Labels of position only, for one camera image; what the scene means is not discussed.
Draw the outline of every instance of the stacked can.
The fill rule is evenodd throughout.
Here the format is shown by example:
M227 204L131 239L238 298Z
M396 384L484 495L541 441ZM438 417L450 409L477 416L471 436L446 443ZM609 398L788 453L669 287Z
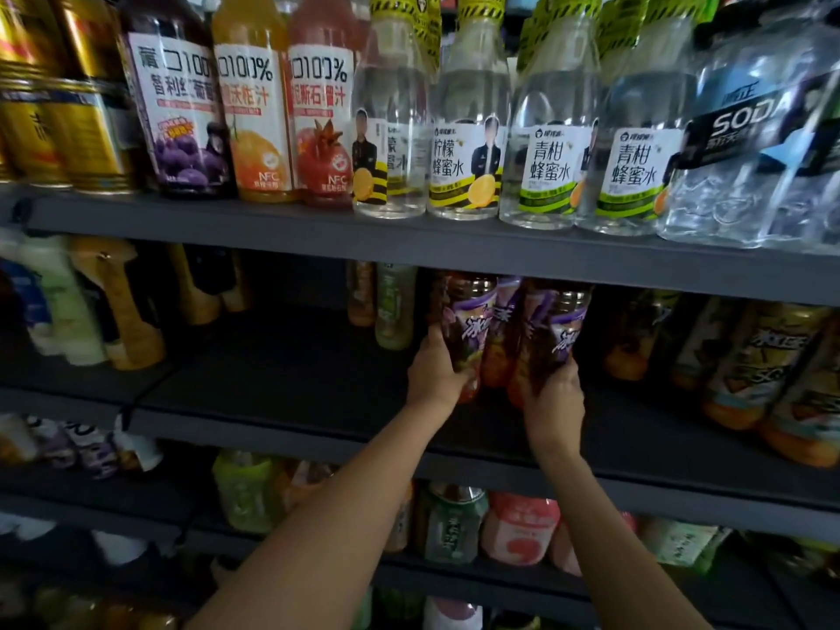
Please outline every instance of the stacked can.
M142 139L107 0L0 0L0 180L126 194Z

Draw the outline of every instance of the orange juice bottle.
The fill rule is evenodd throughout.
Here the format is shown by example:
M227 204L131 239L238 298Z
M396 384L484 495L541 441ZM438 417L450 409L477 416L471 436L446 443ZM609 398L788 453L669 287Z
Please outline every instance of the orange juice bottle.
M213 41L239 195L299 198L283 66L289 32L276 1L222 0Z
M350 98L363 36L351 0L301 0L291 14L291 115L310 206L353 206Z

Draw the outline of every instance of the person's right hand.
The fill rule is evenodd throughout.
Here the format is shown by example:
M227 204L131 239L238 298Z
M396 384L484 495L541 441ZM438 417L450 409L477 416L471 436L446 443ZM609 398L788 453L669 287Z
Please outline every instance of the person's right hand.
M543 466L561 450L580 455L584 407L574 358L570 355L566 364L549 376L538 396L534 397L530 381L520 381L519 387L525 401L528 442L539 464Z

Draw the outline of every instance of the forearm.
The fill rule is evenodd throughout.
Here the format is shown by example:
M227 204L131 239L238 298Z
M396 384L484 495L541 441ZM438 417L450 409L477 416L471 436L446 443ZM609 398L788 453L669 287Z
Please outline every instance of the forearm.
M708 630L709 624L625 524L580 455L543 466L605 630Z
M398 413L259 546L191 630L349 628L408 482L447 415L437 406Z

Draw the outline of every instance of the person's right arm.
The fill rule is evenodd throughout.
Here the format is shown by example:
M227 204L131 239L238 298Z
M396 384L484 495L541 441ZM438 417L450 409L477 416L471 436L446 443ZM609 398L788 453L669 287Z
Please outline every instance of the person's right arm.
M522 387L531 450L554 488L604 630L710 630L581 456L584 405L574 360L551 375L538 397Z

